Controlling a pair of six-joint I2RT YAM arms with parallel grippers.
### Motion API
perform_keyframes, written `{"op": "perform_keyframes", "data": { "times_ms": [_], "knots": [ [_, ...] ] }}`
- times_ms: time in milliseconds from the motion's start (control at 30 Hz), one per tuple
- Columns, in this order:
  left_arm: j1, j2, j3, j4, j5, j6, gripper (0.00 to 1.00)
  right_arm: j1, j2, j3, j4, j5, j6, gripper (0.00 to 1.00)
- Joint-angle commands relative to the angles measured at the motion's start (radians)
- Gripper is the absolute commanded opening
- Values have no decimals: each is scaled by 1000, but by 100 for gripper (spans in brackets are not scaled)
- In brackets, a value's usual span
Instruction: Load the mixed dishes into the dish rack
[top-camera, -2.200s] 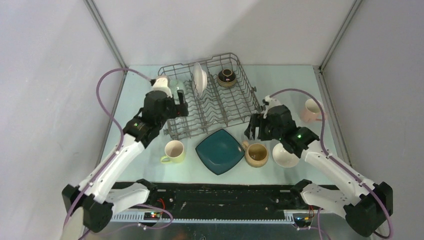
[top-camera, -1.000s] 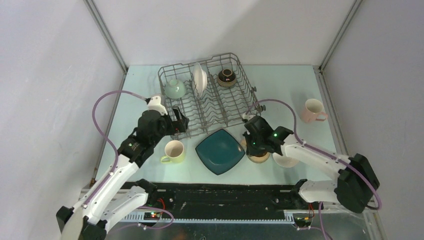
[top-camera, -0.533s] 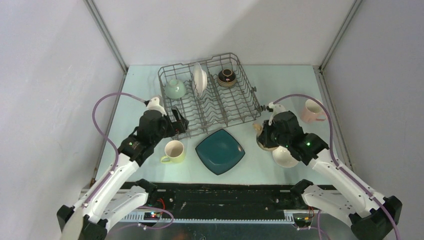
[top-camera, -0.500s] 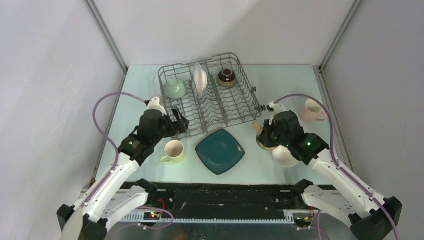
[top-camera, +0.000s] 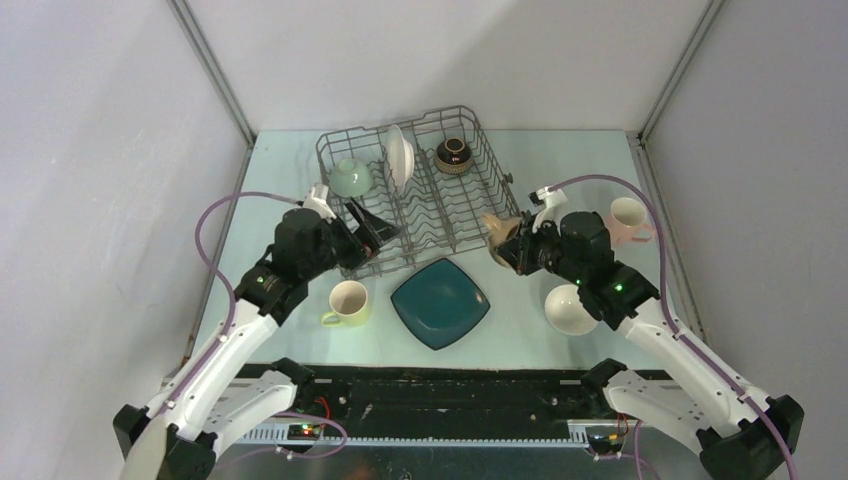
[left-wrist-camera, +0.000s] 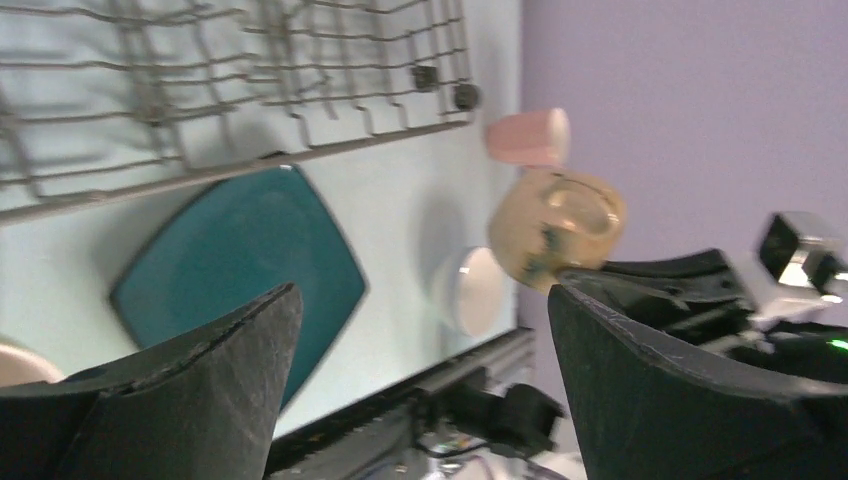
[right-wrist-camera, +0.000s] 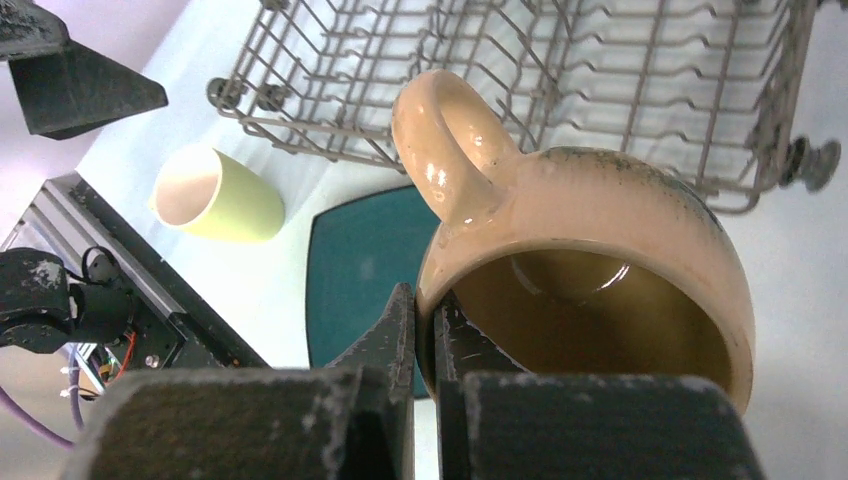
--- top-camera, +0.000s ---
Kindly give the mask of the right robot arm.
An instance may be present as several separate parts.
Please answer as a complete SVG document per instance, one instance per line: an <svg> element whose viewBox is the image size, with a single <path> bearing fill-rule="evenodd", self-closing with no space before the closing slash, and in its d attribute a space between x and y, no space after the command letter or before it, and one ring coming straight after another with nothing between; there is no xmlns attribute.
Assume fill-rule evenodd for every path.
<svg viewBox="0 0 848 480"><path fill-rule="evenodd" d="M607 359L583 379L588 414L606 418L616 411L647 422L696 454L713 479L766 479L780 466L798 478L799 403L747 382L673 318L664 294L616 259L600 215L572 212L555 223L526 213L486 226L499 264L519 275L545 270L569 282L578 320L607 324L650 353L679 387L650 387Z"/></svg>

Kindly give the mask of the brown speckled bowl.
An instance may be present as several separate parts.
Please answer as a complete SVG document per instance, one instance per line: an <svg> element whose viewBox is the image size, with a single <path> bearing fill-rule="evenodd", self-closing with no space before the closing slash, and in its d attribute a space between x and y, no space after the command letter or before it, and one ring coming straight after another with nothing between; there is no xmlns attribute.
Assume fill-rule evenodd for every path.
<svg viewBox="0 0 848 480"><path fill-rule="evenodd" d="M472 166L472 152L463 139L448 138L437 146L434 162L442 173L461 175Z"/></svg>

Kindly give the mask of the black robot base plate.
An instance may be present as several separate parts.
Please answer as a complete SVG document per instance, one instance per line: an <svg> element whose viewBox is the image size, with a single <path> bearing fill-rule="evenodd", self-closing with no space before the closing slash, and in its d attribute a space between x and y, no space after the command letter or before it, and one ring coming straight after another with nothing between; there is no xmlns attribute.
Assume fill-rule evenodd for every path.
<svg viewBox="0 0 848 480"><path fill-rule="evenodd" d="M299 385L294 409L361 434L564 433L571 420L611 421L601 385L625 370L607 359L589 370L469 370L248 364L240 380L283 369Z"/></svg>

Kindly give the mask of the tan ceramic mug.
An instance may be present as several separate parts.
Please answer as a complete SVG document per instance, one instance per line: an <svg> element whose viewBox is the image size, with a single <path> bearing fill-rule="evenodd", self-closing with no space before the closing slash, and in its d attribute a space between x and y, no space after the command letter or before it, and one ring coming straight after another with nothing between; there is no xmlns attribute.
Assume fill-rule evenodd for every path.
<svg viewBox="0 0 848 480"><path fill-rule="evenodd" d="M500 218L491 213L483 213L481 220L489 232L486 244L490 256L498 265L509 268L510 264L496 252L496 248L510 238L515 229L520 226L522 218Z"/></svg>

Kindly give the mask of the pink mug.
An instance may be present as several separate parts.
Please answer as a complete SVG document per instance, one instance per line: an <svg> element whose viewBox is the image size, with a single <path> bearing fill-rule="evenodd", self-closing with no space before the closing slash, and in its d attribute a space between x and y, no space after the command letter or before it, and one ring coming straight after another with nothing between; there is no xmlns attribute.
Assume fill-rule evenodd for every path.
<svg viewBox="0 0 848 480"><path fill-rule="evenodd" d="M629 197L619 197L611 202L604 225L610 234L612 246L647 243L656 235L656 230L648 223L646 207Z"/></svg>

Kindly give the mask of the green ceramic bowl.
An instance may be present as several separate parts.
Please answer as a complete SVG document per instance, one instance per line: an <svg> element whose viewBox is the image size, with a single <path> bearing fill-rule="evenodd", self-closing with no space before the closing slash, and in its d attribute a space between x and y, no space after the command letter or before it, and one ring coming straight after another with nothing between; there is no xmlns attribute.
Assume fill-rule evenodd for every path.
<svg viewBox="0 0 848 480"><path fill-rule="evenodd" d="M363 161L344 158L330 173L329 187L339 197L360 197L372 189L373 177Z"/></svg>

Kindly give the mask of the white ruffled plate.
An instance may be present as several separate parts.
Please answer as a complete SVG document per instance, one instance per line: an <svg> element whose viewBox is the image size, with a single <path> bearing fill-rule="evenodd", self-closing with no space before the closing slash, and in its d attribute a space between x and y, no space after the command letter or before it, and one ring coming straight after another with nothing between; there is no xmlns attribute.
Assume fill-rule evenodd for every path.
<svg viewBox="0 0 848 480"><path fill-rule="evenodd" d="M396 197L403 195L415 169L415 154L412 144L405 139L398 125L390 125L385 142L386 161L384 172L389 191Z"/></svg>

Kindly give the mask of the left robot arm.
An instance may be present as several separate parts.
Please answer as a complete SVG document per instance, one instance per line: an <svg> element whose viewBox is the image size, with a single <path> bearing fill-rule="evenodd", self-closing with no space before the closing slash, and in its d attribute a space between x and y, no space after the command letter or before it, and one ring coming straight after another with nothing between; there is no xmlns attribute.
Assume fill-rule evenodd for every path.
<svg viewBox="0 0 848 480"><path fill-rule="evenodd" d="M309 283L335 269L355 270L398 237L397 226L345 204L350 229L322 200L286 211L274 238L238 286L218 331L145 406L125 405L113 428L124 455L123 479L206 479L219 456L265 419L304 416L316 403L307 371L291 360L224 404L218 401L244 364L307 298Z"/></svg>

